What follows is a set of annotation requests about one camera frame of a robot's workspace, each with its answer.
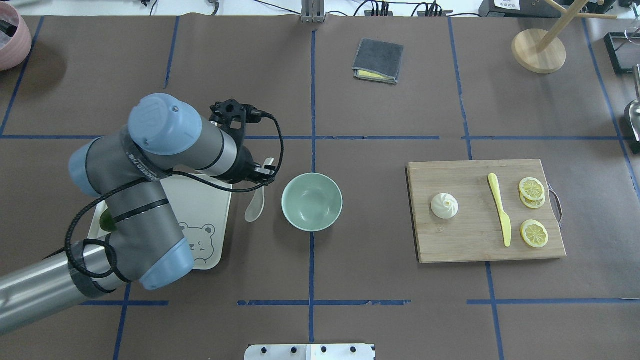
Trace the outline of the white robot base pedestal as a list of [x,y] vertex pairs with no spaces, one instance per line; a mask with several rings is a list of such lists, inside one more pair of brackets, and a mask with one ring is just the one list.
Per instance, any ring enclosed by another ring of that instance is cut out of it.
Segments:
[[374,344],[253,344],[244,353],[245,360],[375,360]]

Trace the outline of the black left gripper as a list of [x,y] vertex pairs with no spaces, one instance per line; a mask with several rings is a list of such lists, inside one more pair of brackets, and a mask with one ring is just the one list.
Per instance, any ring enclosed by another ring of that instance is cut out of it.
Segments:
[[230,168],[230,184],[251,182],[260,186],[268,186],[275,181],[273,175],[276,170],[277,167],[272,165],[256,166],[249,149],[246,146],[241,146],[233,166]]

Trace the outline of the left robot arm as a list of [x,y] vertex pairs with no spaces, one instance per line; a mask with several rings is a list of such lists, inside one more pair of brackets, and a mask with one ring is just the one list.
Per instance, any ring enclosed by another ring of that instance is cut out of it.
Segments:
[[220,182],[268,186],[279,166],[261,166],[243,145],[246,125],[274,115],[237,100],[211,106],[204,118],[166,93],[144,96],[119,133],[75,151],[71,180],[94,197],[75,215],[62,248],[1,278],[1,333],[101,298],[139,282],[156,290],[194,269],[188,240],[161,181],[185,166]]

